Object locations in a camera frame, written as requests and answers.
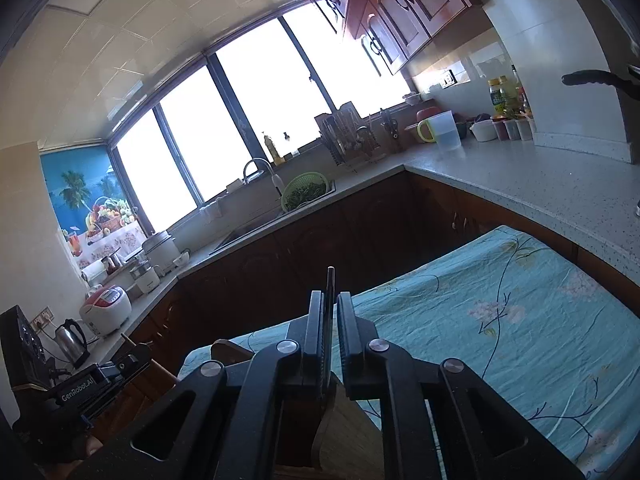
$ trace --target ceiling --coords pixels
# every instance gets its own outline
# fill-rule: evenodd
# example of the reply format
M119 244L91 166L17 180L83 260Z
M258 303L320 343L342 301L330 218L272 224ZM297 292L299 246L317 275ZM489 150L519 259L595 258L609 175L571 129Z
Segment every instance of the ceiling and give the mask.
M0 65L0 148L107 139L199 51L293 1L50 0Z

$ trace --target rice cooker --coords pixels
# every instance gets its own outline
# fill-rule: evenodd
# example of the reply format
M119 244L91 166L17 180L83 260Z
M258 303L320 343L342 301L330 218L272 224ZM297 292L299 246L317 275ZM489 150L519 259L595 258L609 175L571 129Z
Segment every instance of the rice cooker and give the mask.
M175 268L174 260L180 257L180 251L175 246L174 238L167 231L160 231L142 242L151 266L158 266L164 274Z
M80 308L80 317L98 337L119 328L131 314L131 302L120 286L101 287Z

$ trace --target window frame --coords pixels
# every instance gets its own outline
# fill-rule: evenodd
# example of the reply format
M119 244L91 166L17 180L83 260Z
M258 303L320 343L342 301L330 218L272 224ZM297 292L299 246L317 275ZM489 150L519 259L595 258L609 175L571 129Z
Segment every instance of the window frame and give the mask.
M246 114L244 113L244 109L242 108L242 105L240 104L240 101L238 100L238 97L236 96L236 93L234 92L233 87L231 86L231 83L229 82L229 79L227 78L226 73L222 67L222 64L220 63L220 60L218 59L218 56L216 54L217 50L219 50L223 46L231 43L233 40L239 38L243 34L249 32L250 30L253 30L254 28L260 27L261 25L267 22L270 22L272 20L278 20L280 22L280 25L283 27L285 33L289 37L291 43L294 45L302 61L305 63L306 68L309 70L309 80L316 83L316 86L318 86L318 89L322 94L322 97L326 101L331 112L332 113L337 112L337 107L335 106L334 101L329 95L327 88L324 86L322 79L318 75L318 72L316 72L316 69L311 63L311 60L308 58L302 46L300 45L300 42L298 41L298 38L293 33L293 30L289 27L289 23L287 23L286 20L284 19L284 14L286 14L290 10L297 9L298 7L301 7L307 4L311 4L311 2L308 2L306 0L303 0L301 2L295 2L275 12L271 12L263 16L262 18L259 18L258 20L255 20L254 22L239 28L238 30L229 34L228 36L221 38L220 40L217 40L211 46L203 49L197 56L193 57L192 59L188 60L188 62L186 62L184 65L182 65L172 76L170 76L164 83L162 83L151 95L143 98L139 102L139 104L134 106L134 108L132 108L132 110L130 110L129 113L125 115L125 117L116 125L116 127L114 127L113 135L106 142L106 145L108 147L107 151L110 154L112 165L114 167L114 170L116 171L116 174L120 179L120 182L123 186L124 192L127 196L127 199L129 200L129 203L131 203L133 206L138 208L138 216L140 218L140 223L147 235L150 235L154 231L153 231L151 222L149 221L148 217L144 213L142 206L140 205L140 201L138 200L138 197L135 193L132 183L127 175L126 168L124 167L122 158L120 157L120 153L118 152L117 144L127 134L127 132L131 129L131 127L134 124L136 124L142 116L148 113L148 111L150 110L153 111L154 117L158 122L160 131L162 132L162 138L164 139L164 142L166 143L174 159L174 162L178 168L178 171L180 172L180 176L184 180L185 185L187 186L192 198L196 203L196 208L194 210L188 213L181 220L178 220L173 226L169 227L169 229L179 224L180 222L183 222L184 219L190 218L194 212L199 210L201 207L203 207L207 203L213 202L218 197L226 194L226 189L223 189L220 193L213 196L209 200L203 199L202 193L198 189L198 186L196 185L193 179L193 176L191 175L191 172L189 171L189 168L184 161L184 157L180 152L180 148L175 142L175 138L171 131L171 127L166 119L166 116L164 115L164 111L162 110L162 105L160 104L160 101L167 94L169 94L173 89L175 89L183 81L185 81L187 78L189 78L191 75L193 75L195 72L197 72L204 66L207 67L209 71L209 75L213 79L216 89L218 90L220 97L222 98L222 101L225 104L226 110L228 111L232 121L236 125L236 129L238 130L238 133L241 136L245 146L247 147L247 150L249 151L249 154L251 155L251 157L263 158L264 160L268 160L266 154L264 153L262 145L260 144L260 141L258 140L258 137L256 136ZM370 58L370 56L368 57L369 57L369 60L374 65L374 67L377 69L377 66L375 65L375 63L373 63L373 60ZM412 91L414 91L415 85L412 79L410 77L407 77L407 74L405 74L403 71L401 71L401 73L405 81L407 82L407 85L409 86L409 88ZM398 105L393 106L391 109L395 109L395 108L402 109L405 106L407 105L404 102L401 102L401 103L398 103ZM271 166L274 170L276 169L276 166L273 163L271 163Z

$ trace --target fruit poster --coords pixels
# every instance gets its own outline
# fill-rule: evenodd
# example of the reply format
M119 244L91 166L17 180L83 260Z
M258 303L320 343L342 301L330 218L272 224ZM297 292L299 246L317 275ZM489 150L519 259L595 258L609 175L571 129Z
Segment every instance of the fruit poster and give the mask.
M41 155L49 199L78 266L115 251L127 256L145 235L122 192L105 146Z

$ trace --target electric kettle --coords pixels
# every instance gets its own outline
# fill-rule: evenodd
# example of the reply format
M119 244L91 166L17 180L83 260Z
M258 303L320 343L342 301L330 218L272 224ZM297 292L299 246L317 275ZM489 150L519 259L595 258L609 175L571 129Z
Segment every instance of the electric kettle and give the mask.
M71 330L71 327L76 327L80 338ZM82 366L89 357L89 351L87 350L86 338L84 332L80 328L80 325L73 319L65 319L65 322L56 329L56 336L54 341L62 350L62 353L69 359L69 362L74 368Z

